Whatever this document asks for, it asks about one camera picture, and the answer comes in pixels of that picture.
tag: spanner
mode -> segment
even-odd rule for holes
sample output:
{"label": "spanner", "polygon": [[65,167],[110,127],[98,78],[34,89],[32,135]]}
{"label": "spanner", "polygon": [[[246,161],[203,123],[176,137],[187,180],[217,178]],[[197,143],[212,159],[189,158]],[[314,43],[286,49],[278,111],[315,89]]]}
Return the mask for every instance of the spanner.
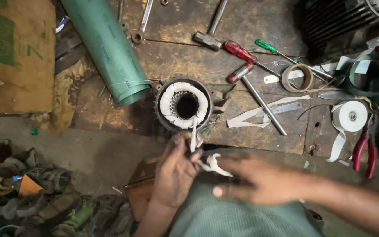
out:
{"label": "spanner", "polygon": [[122,12],[124,11],[124,0],[119,1],[119,8],[118,8],[118,19],[119,19],[119,25],[121,26],[121,29],[123,31],[128,30],[128,23],[126,20],[122,19]]}
{"label": "spanner", "polygon": [[147,0],[146,9],[144,10],[143,19],[141,20],[140,30],[133,34],[131,40],[134,44],[141,44],[143,42],[143,33],[146,29],[147,20],[149,19],[150,10],[152,9],[153,0]]}

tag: wooden workbench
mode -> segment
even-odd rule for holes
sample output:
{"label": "wooden workbench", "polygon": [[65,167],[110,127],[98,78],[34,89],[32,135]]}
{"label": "wooden workbench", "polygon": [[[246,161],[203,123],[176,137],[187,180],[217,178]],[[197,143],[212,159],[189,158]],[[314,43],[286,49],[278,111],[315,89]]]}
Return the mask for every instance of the wooden workbench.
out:
{"label": "wooden workbench", "polygon": [[[127,34],[138,30],[146,0],[125,0],[124,19],[130,28]],[[244,61],[224,50],[215,52],[192,41],[197,31],[206,32],[219,0],[170,0],[161,6],[155,0],[141,45],[134,46],[147,77],[150,80],[168,79],[176,74],[194,75],[204,83],[226,83],[225,78],[240,67]],[[289,65],[283,58],[267,53],[254,44],[261,38],[292,57],[306,55],[307,47],[293,22],[292,0],[230,0],[219,24],[215,37],[218,40],[234,40],[250,51],[255,51],[260,62],[274,71],[281,72]],[[111,0],[116,13],[118,1]],[[283,97],[299,97],[302,93],[290,93],[280,83],[264,83],[269,75],[255,67],[249,76],[253,85],[267,103]],[[109,94],[98,97],[104,84],[101,79],[87,81],[81,90],[72,128],[154,135],[154,97],[149,96],[131,106],[117,108],[108,101]],[[219,122],[205,137],[205,143],[281,151],[293,154],[310,153],[329,157],[331,146],[338,131],[331,125],[330,106],[334,101],[322,100],[311,94],[313,99],[302,100],[303,109],[277,114],[276,117],[288,133],[281,136],[270,124],[265,129],[242,127],[229,129],[226,122]],[[258,104],[238,82],[233,103],[221,120],[231,119]],[[262,123],[262,117],[248,121]],[[350,157],[359,133],[348,134],[341,159]]]}

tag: blurred hand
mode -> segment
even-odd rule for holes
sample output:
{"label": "blurred hand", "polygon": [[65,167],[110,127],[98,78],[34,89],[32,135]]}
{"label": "blurred hand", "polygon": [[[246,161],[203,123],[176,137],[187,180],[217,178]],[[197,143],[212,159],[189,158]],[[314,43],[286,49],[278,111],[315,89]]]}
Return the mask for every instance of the blurred hand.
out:
{"label": "blurred hand", "polygon": [[185,140],[190,138],[191,133],[185,131],[175,134],[169,141],[157,165],[151,201],[178,208],[188,196],[192,182],[201,169],[197,160],[203,155],[203,150],[198,149],[190,158],[185,156]]}
{"label": "blurred hand", "polygon": [[257,205],[279,205],[307,199],[315,176],[303,169],[276,164],[254,154],[222,155],[218,165],[252,185],[221,184],[213,189],[218,198],[240,199]]}

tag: pliers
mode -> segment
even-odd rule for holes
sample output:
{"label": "pliers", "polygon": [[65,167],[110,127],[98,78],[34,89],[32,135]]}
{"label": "pliers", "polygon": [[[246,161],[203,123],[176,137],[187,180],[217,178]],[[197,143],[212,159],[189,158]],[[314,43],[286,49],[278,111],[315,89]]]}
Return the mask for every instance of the pliers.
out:
{"label": "pliers", "polygon": [[368,124],[363,131],[359,141],[355,145],[355,149],[352,154],[353,170],[359,171],[361,164],[362,152],[365,148],[365,144],[368,142],[368,169],[366,171],[366,177],[372,178],[376,167],[376,160],[378,158],[378,149],[375,143],[375,130],[376,130],[376,118],[374,114],[371,114],[368,120]]}

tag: brown tape roll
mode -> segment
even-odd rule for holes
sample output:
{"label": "brown tape roll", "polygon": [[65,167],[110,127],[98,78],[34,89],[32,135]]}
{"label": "brown tape roll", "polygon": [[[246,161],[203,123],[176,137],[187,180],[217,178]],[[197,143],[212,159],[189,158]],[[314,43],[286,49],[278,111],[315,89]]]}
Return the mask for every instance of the brown tape roll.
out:
{"label": "brown tape roll", "polygon": [[[292,72],[295,68],[299,68],[305,75],[305,81],[302,84],[301,89],[296,89],[289,83],[289,73]],[[295,64],[295,65],[292,65],[291,67],[286,68],[286,70],[283,72],[283,75],[282,75],[282,84],[283,84],[283,87],[285,87],[285,89],[290,92],[305,92],[313,84],[313,78],[314,76],[311,69],[307,65],[300,63],[300,64]]]}

